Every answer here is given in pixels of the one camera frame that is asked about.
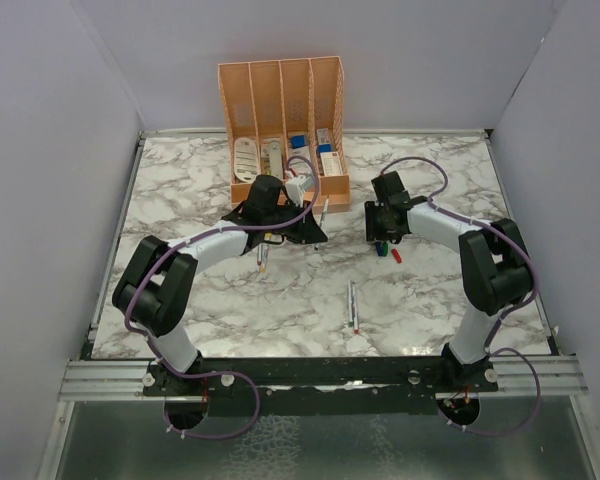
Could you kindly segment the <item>blue pen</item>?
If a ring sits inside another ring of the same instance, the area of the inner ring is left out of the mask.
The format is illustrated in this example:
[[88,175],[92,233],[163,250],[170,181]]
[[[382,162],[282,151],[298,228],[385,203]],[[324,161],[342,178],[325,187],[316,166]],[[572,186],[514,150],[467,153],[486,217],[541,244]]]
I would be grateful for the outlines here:
[[[324,226],[324,222],[325,222],[325,219],[326,219],[326,215],[328,213],[329,203],[330,203],[330,196],[327,196],[325,198],[323,209],[322,209],[322,212],[321,212],[321,215],[320,215],[320,219],[319,219],[319,222],[318,222],[318,225],[319,225],[319,227],[320,227],[320,229],[322,231],[323,231],[323,226]],[[314,244],[313,249],[314,249],[314,251],[318,251],[319,250],[319,245],[318,244]]]

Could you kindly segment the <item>yellow pen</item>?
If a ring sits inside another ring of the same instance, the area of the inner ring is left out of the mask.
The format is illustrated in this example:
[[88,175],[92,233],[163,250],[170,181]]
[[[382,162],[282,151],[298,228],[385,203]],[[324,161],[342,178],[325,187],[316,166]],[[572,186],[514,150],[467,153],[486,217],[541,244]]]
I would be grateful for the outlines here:
[[268,254],[269,254],[269,246],[267,244],[260,245],[260,263],[259,263],[259,271],[264,273],[266,271],[267,262],[268,262]]

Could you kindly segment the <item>green pen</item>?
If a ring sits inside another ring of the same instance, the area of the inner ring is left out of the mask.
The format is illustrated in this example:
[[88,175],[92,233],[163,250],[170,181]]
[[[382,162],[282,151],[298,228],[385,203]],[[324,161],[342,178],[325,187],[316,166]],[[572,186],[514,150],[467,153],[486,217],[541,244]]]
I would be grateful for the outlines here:
[[352,281],[349,279],[347,283],[347,309],[348,309],[348,326],[353,328],[354,320],[353,320],[353,306],[352,306]]

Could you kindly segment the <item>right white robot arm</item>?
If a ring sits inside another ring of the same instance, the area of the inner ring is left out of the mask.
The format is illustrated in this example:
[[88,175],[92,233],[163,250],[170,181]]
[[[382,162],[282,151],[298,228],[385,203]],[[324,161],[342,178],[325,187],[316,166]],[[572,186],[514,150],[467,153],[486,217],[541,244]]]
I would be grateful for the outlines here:
[[503,315],[520,306],[535,280],[517,224],[508,218],[486,223],[412,197],[399,174],[384,173],[371,181],[376,195],[364,204],[366,240],[398,244],[415,235],[447,247],[460,257],[462,286],[469,306],[460,326],[444,346],[450,360],[439,367],[441,383],[461,391],[484,362]]

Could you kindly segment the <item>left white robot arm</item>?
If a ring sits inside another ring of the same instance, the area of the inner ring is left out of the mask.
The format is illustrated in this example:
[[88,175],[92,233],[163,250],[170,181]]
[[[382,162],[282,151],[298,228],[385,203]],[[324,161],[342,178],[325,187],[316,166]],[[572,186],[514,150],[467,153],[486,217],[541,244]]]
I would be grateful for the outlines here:
[[157,357],[168,365],[166,382],[186,395],[200,385],[195,365],[201,353],[189,339],[182,318],[194,278],[225,260],[241,257],[265,242],[268,234],[293,244],[327,241],[312,209],[319,191],[313,176],[286,182],[259,175],[247,198],[213,227],[182,240],[143,238],[112,294],[112,304],[124,315],[125,326],[143,335]]

